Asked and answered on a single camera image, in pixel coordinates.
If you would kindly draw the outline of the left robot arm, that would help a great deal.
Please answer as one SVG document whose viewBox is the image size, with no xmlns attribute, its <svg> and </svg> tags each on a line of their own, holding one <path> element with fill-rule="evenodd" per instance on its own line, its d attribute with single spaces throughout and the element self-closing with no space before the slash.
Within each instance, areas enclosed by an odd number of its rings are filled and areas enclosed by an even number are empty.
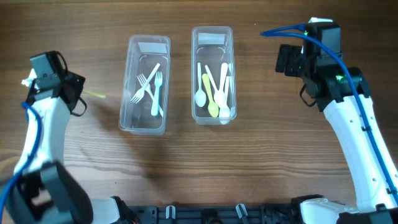
<svg viewBox="0 0 398 224">
<path fill-rule="evenodd" d="M 73 72 L 32 69 L 22 84 L 27 136 L 1 209 L 14 223 L 140 223 L 119 197 L 91 200 L 63 165 L 65 131 L 85 78 Z"/>
</svg>

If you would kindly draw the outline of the yellow plastic spoon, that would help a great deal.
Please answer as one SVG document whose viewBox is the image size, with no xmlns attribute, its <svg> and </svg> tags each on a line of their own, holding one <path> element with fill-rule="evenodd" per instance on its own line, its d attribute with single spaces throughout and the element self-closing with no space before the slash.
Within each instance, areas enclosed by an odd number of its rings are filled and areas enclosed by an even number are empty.
<svg viewBox="0 0 398 224">
<path fill-rule="evenodd" d="M 208 104 L 208 111 L 211 117 L 217 117 L 218 113 L 219 113 L 219 108 L 218 105 L 215 103 L 214 99 L 213 99 L 213 95 L 211 92 L 211 84 L 210 84 L 210 79 L 207 73 L 204 73 L 202 75 L 202 79 L 203 79 L 203 84 L 205 86 L 205 90 L 206 90 L 206 94 L 208 96 L 209 99 L 209 104 Z"/>
</svg>

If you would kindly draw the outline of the beige plastic fork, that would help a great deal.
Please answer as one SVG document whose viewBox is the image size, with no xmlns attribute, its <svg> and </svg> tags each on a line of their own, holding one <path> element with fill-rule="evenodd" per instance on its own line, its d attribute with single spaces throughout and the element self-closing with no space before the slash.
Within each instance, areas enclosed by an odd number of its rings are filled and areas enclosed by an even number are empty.
<svg viewBox="0 0 398 224">
<path fill-rule="evenodd" d="M 97 98 L 106 98 L 106 95 L 104 95 L 104 94 L 89 91 L 89 90 L 83 90 L 83 93 L 88 94 L 90 96 L 97 97 Z"/>
</svg>

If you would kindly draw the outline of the white plastic spoon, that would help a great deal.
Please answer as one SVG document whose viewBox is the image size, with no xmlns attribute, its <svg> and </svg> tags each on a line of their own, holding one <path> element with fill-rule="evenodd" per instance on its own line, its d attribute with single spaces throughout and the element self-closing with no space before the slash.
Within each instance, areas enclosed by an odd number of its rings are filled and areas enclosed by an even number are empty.
<svg viewBox="0 0 398 224">
<path fill-rule="evenodd" d="M 215 92 L 215 93 L 214 93 L 214 101 L 215 101 L 215 103 L 216 103 L 218 106 L 220 106 L 220 105 L 221 105 L 221 100 L 222 100 L 221 92 L 220 92 L 219 89 L 216 87 L 216 84 L 215 84 L 213 75 L 211 74 L 211 71 L 210 71 L 208 65 L 205 65 L 205 70 L 206 70 L 206 72 L 207 72 L 207 74 L 208 74 L 208 77 L 209 77 L 209 79 L 210 79 L 210 83 L 212 84 L 213 89 L 214 89 L 214 92 Z"/>
<path fill-rule="evenodd" d="M 227 72 L 228 72 L 228 64 L 222 63 L 221 72 L 220 72 L 220 85 L 219 89 L 215 92 L 215 102 L 219 107 L 222 107 L 226 101 L 223 88 L 224 88 L 224 83 L 226 81 Z"/>
<path fill-rule="evenodd" d="M 230 79 L 230 76 L 227 76 L 225 87 L 224 87 L 225 102 L 223 103 L 222 107 L 220 108 L 220 113 L 219 113 L 219 117 L 222 118 L 221 124 L 227 124 L 228 121 L 226 119 L 229 118 L 229 116 L 230 116 L 230 108 L 228 106 L 229 79 Z"/>
<path fill-rule="evenodd" d="M 198 90 L 195 93 L 195 102 L 197 106 L 204 107 L 206 103 L 206 94 L 202 90 L 202 73 L 201 73 L 201 64 L 197 63 L 197 80 L 198 80 Z"/>
</svg>

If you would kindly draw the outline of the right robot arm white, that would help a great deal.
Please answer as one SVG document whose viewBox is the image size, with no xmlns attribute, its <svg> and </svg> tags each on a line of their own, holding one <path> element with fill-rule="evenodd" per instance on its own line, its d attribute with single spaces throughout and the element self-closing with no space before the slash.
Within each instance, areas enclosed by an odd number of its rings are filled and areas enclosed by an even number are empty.
<svg viewBox="0 0 398 224">
<path fill-rule="evenodd" d="M 356 206 L 325 197 L 295 198 L 302 223 L 397 223 L 397 169 L 374 117 L 360 69 L 347 68 L 315 48 L 281 45 L 275 70 L 303 80 L 303 90 L 333 128 L 351 173 Z"/>
</svg>

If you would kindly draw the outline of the white plastic fork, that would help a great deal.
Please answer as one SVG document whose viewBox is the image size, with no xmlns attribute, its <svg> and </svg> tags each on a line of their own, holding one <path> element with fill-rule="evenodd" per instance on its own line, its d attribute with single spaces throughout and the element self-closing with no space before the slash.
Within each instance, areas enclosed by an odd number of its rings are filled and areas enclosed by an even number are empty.
<svg viewBox="0 0 398 224">
<path fill-rule="evenodd" d="M 154 67 L 154 69 L 151 71 L 149 77 L 147 78 L 147 81 L 142 85 L 142 87 L 139 90 L 136 91 L 136 93 L 134 94 L 134 96 L 131 99 L 131 101 L 133 103 L 138 103 L 143 99 L 146 86 L 152 80 L 153 76 L 158 71 L 159 67 L 160 67 L 160 64 L 157 63 L 156 66 Z"/>
<path fill-rule="evenodd" d="M 152 116 L 157 116 L 159 114 L 159 94 L 160 94 L 160 88 L 162 86 L 162 79 L 163 75 L 162 72 L 156 72 L 155 74 L 155 80 L 154 80 L 154 85 L 155 85 L 155 92 L 154 92 L 154 99 L 153 99 L 153 104 L 151 108 L 151 115 Z"/>
</svg>

